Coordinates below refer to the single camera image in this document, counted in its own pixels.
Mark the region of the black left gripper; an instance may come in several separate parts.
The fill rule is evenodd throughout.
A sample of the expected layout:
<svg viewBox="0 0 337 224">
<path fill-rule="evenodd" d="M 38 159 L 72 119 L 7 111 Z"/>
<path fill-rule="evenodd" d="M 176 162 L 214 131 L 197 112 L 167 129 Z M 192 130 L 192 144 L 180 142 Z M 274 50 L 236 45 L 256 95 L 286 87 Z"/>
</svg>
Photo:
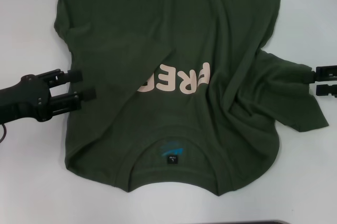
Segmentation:
<svg viewBox="0 0 337 224">
<path fill-rule="evenodd" d="M 96 99 L 94 88 L 53 97 L 49 88 L 82 80 L 81 70 L 69 70 L 65 73 L 57 69 L 37 76 L 22 77 L 16 85 L 1 90 L 1 124 L 22 118 L 45 122 L 52 115 L 80 110 L 82 102 Z"/>
</svg>

